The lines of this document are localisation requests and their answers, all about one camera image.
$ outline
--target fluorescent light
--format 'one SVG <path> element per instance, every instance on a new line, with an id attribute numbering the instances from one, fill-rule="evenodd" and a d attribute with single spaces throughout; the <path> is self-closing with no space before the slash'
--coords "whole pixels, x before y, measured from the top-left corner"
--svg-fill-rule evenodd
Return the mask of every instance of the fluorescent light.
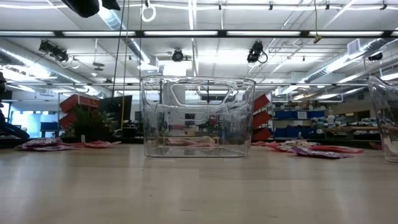
<path id="1" fill-rule="evenodd" d="M 335 97 L 337 95 L 338 94 L 325 94 L 325 95 L 319 96 L 317 99 L 324 100 L 324 99 L 329 99 L 329 98 Z"/>
<path id="2" fill-rule="evenodd" d="M 363 89 L 363 88 L 357 88 L 357 89 L 354 89 L 354 90 L 347 91 L 347 92 L 345 92 L 344 94 L 354 93 L 354 92 L 356 92 L 356 91 L 358 91 L 358 90 L 362 90 L 362 89 Z"/>
<path id="3" fill-rule="evenodd" d="M 46 36 L 55 37 L 55 34 L 51 31 L 0 31 L 0 36 Z"/>
<path id="4" fill-rule="evenodd" d="M 396 79 L 396 78 L 398 78 L 398 73 L 391 74 L 391 75 L 384 75 L 384 76 L 381 77 L 381 79 L 384 80 L 384 81 L 393 80 L 393 79 Z"/>
<path id="5" fill-rule="evenodd" d="M 296 96 L 294 99 L 295 100 L 300 100 L 300 99 L 302 99 L 302 98 L 304 98 L 305 97 L 305 95 L 299 95 L 299 96 Z"/>
<path id="6" fill-rule="evenodd" d="M 141 71 L 153 71 L 153 72 L 158 72 L 159 68 L 154 66 L 154 65 L 149 65 L 147 63 L 142 63 L 141 65 L 137 66 L 138 69 L 141 69 Z"/>
<path id="7" fill-rule="evenodd" d="M 134 31 L 65 31 L 62 32 L 65 37 L 70 36 L 80 36 L 80 37 L 90 37 L 90 36 L 132 36 L 136 33 Z"/>
<path id="8" fill-rule="evenodd" d="M 145 31 L 145 35 L 217 35 L 217 31 L 204 31 L 204 30 L 187 30 L 187 31 Z"/>
<path id="9" fill-rule="evenodd" d="M 11 87 L 11 88 L 16 88 L 16 89 L 18 89 L 18 90 L 29 91 L 29 92 L 32 92 L 32 93 L 35 92 L 34 89 L 29 88 L 28 86 L 24 86 L 24 85 L 18 85 L 18 86 L 7 85 L 7 86 L 8 86 L 8 87 Z"/>
<path id="10" fill-rule="evenodd" d="M 56 89 L 52 90 L 54 93 L 68 93 L 70 90 L 65 90 L 65 89 Z"/>
<path id="11" fill-rule="evenodd" d="M 36 82 L 37 80 L 35 79 L 35 77 L 30 77 L 27 75 L 23 75 L 17 72 L 14 72 L 12 70 L 8 70 L 8 69 L 4 69 L 3 70 L 3 75 L 4 78 L 6 79 L 10 79 L 10 80 L 14 80 L 14 81 L 18 81 L 18 82 L 22 82 L 22 81 L 34 81 Z"/>
<path id="12" fill-rule="evenodd" d="M 310 36 L 316 36 L 317 32 L 311 31 Z M 368 36 L 382 35 L 383 31 L 318 31 L 321 36 Z"/>
<path id="13" fill-rule="evenodd" d="M 309 85 L 296 85 L 296 86 L 299 87 L 299 88 L 310 88 Z"/>
<path id="14" fill-rule="evenodd" d="M 354 80 L 355 78 L 358 78 L 360 75 L 352 75 L 350 77 L 344 78 L 342 80 L 340 80 L 338 83 L 344 83 L 344 82 L 348 82 L 351 80 Z"/>
<path id="15" fill-rule="evenodd" d="M 297 89 L 297 88 L 298 88 L 297 85 L 289 86 L 289 87 L 287 87 L 286 90 L 284 90 L 284 91 L 282 92 L 282 94 L 288 94 L 288 93 L 290 93 L 291 91 L 294 91 L 294 90 Z"/>
<path id="16" fill-rule="evenodd" d="M 226 35 L 252 35 L 252 36 L 298 36 L 300 31 L 227 31 Z"/>

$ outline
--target ceiling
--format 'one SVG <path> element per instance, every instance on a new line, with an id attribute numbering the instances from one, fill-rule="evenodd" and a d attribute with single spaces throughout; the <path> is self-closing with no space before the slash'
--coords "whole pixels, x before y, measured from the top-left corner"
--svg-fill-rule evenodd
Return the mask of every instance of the ceiling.
<path id="1" fill-rule="evenodd" d="M 222 0 L 225 6 L 258 5 L 268 1 L 263 0 Z M 330 0 L 330 4 L 336 7 L 344 7 L 349 0 Z M 386 1 L 390 7 L 398 7 L 398 0 Z M 129 1 L 130 4 L 140 4 L 141 1 Z M 188 0 L 158 0 L 151 1 L 151 4 L 163 6 L 188 6 Z M 218 6 L 218 0 L 197 0 L 197 8 L 207 6 Z M 324 8 L 326 1 L 317 0 Z M 62 6 L 59 0 L 14 0 L 2 1 L 0 4 L 11 6 Z M 278 10 L 276 6 L 311 6 L 312 0 L 273 0 L 275 9 L 218 9 L 197 10 L 193 20 L 195 29 L 262 29 L 279 30 L 314 30 L 315 11 L 291 11 Z M 354 1 L 351 8 L 359 7 L 382 7 L 379 0 Z M 190 30 L 188 10 L 169 9 L 156 7 L 156 16 L 153 21 L 142 22 L 140 20 L 139 7 L 124 7 L 126 10 L 122 18 L 123 24 L 129 30 Z M 319 9 L 317 15 L 317 26 L 321 30 L 395 30 L 398 28 L 398 21 L 395 18 L 397 10 L 347 10 L 339 13 L 336 9 Z M 109 27 L 98 15 L 89 18 L 81 18 L 69 8 L 58 9 L 10 9 L 0 7 L 0 30 L 109 30 Z M 96 62 L 105 64 L 104 71 L 94 71 L 95 39 L 48 39 L 51 43 L 67 49 L 69 55 L 74 56 L 80 66 L 77 69 L 68 67 L 70 72 L 87 78 L 93 82 L 103 82 L 107 78 L 113 78 L 116 68 L 116 82 L 122 82 L 126 69 L 127 82 L 138 82 L 139 77 L 145 75 L 137 68 L 138 63 L 132 52 L 127 49 L 124 42 L 119 43 L 118 39 L 99 39 Z M 292 77 L 294 74 L 305 74 L 314 68 L 321 67 L 326 61 L 337 57 L 347 51 L 347 44 L 353 39 L 322 39 L 317 44 L 312 39 L 261 39 L 269 61 L 261 66 L 250 67 L 246 61 L 248 50 L 253 43 L 259 39 L 238 39 L 238 38 L 197 38 L 198 47 L 198 76 L 204 77 L 239 77 L 251 78 L 257 82 L 296 82 Z M 14 44 L 40 55 L 38 51 L 41 39 L 35 38 L 8 38 L 9 44 Z M 174 49 L 182 49 L 185 55 L 192 57 L 191 38 L 166 38 L 166 39 L 136 39 L 142 50 L 153 56 L 157 56 L 160 65 L 173 63 L 170 59 L 170 52 Z M 383 60 L 388 61 L 396 58 L 398 44 L 393 43 L 384 49 Z M 44 56 L 41 60 L 54 59 Z M 192 62 L 182 62 L 187 68 L 187 75 L 193 75 Z M 364 70 L 364 66 L 372 66 L 374 63 L 362 60 L 350 64 L 336 72 L 352 75 Z"/>

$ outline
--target white ceiling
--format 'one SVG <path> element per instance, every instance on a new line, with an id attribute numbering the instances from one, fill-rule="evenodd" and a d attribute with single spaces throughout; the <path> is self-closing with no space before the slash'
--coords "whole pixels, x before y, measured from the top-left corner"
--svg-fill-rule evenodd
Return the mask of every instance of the white ceiling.
<path id="1" fill-rule="evenodd" d="M 141 1 L 131 0 L 131 4 L 139 4 Z M 223 0 L 223 4 L 264 4 L 268 1 L 263 0 Z M 274 0 L 274 4 L 291 4 L 298 5 L 300 2 L 302 6 L 313 6 L 312 0 Z M 330 0 L 330 4 L 339 4 L 344 6 L 349 0 Z M 356 4 L 378 4 L 381 7 L 379 0 L 360 0 Z M 15 0 L 2 1 L 0 4 L 8 4 L 15 6 L 49 6 L 50 4 L 62 5 L 59 0 Z M 187 6 L 188 0 L 167 0 L 167 1 L 151 1 L 152 4 L 178 5 Z M 207 6 L 207 4 L 217 5 L 218 0 L 197 0 L 198 7 Z M 388 0 L 388 4 L 398 4 L 398 0 Z M 171 29 L 190 29 L 187 10 L 165 9 L 157 8 L 157 15 L 151 22 L 142 22 L 140 20 L 140 9 L 138 7 L 129 8 L 129 29 L 131 30 L 171 30 Z M 334 30 L 391 30 L 398 27 L 396 21 L 396 10 L 371 10 L 371 11 L 346 11 L 342 13 L 335 21 L 333 21 L 326 29 Z M 318 11 L 318 27 L 321 29 L 328 21 L 338 14 L 336 9 L 319 10 Z M 314 11 L 280 11 L 280 10 L 223 10 L 223 25 L 224 29 L 280 29 L 286 20 L 291 19 L 286 23 L 284 29 L 311 29 L 315 28 L 315 13 Z M 0 7 L 0 30 L 108 30 L 108 26 L 95 15 L 90 18 L 80 18 L 73 11 L 67 8 L 62 9 L 8 9 Z M 197 11 L 197 29 L 221 29 L 221 11 L 206 10 Z M 270 48 L 269 62 L 262 66 L 262 68 L 254 69 L 252 73 L 248 74 L 251 69 L 248 67 L 246 57 L 249 48 L 257 39 L 197 39 L 198 54 L 199 54 L 199 76 L 214 76 L 214 77 L 248 77 L 256 81 L 261 81 L 264 78 L 267 80 L 280 80 L 287 82 L 291 78 L 292 72 L 307 72 L 315 67 L 321 66 L 324 61 L 333 58 L 334 56 L 346 51 L 346 44 L 352 39 L 323 39 L 318 44 L 313 44 L 312 40 L 287 61 L 278 71 L 272 71 L 297 48 L 293 46 L 293 42 L 297 39 L 276 39 Z M 40 54 L 38 51 L 40 39 L 29 38 L 13 38 L 9 39 L 12 43 L 19 45 L 35 54 Z M 69 68 L 70 71 L 77 73 L 83 77 L 90 78 L 96 82 L 102 82 L 105 78 L 111 78 L 114 75 L 116 52 L 118 48 L 117 39 L 100 39 L 98 41 L 99 48 L 96 61 L 105 64 L 104 71 L 98 72 L 97 77 L 92 77 L 93 70 L 92 62 L 94 61 L 95 40 L 94 39 L 49 39 L 49 41 L 59 45 L 68 50 L 70 55 L 81 62 L 78 69 Z M 161 64 L 170 63 L 165 61 L 167 52 L 172 52 L 176 48 L 183 50 L 186 55 L 192 55 L 192 41 L 191 38 L 178 39 L 142 39 L 142 43 L 136 40 L 138 44 L 142 45 L 144 52 L 150 55 L 157 55 L 161 60 Z M 271 39 L 262 39 L 264 46 L 271 42 Z M 120 43 L 119 51 L 125 52 L 126 46 L 123 42 Z M 390 50 L 389 58 L 396 57 L 396 51 Z M 138 82 L 139 70 L 135 60 L 128 60 L 126 62 L 126 76 L 132 82 Z M 346 73 L 358 71 L 360 62 L 351 65 L 350 69 L 345 69 Z M 124 54 L 118 57 L 117 77 L 122 77 L 124 73 Z"/>

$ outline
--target wall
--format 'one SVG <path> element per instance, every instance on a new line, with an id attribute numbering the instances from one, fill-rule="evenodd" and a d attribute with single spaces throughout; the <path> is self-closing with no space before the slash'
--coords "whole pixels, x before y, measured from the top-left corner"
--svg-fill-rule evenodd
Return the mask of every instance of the wall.
<path id="1" fill-rule="evenodd" d="M 343 114 L 350 112 L 359 112 L 359 111 L 371 111 L 371 117 L 376 117 L 376 113 L 373 109 L 373 104 L 371 100 L 371 96 L 369 93 L 364 94 L 365 99 L 358 100 L 357 96 L 345 99 L 344 103 L 338 103 L 336 105 L 332 105 L 331 108 L 333 110 L 333 114 Z"/>
<path id="2" fill-rule="evenodd" d="M 62 102 L 67 97 L 61 95 Z M 13 91 L 13 100 L 50 100 L 50 101 L 18 101 L 12 102 L 12 106 L 19 111 L 58 111 L 58 95 L 55 96 L 41 96 L 40 94 L 31 93 L 28 91 Z"/>

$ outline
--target transparent container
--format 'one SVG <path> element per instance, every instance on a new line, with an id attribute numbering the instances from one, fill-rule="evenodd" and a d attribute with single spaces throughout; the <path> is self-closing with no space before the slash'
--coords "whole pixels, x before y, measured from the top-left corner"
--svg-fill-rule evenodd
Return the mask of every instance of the transparent container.
<path id="1" fill-rule="evenodd" d="M 376 112 L 386 160 L 398 162 L 398 82 L 369 77 L 369 90 Z"/>
<path id="2" fill-rule="evenodd" d="M 145 155 L 248 156 L 255 88 L 242 78 L 141 79 Z"/>

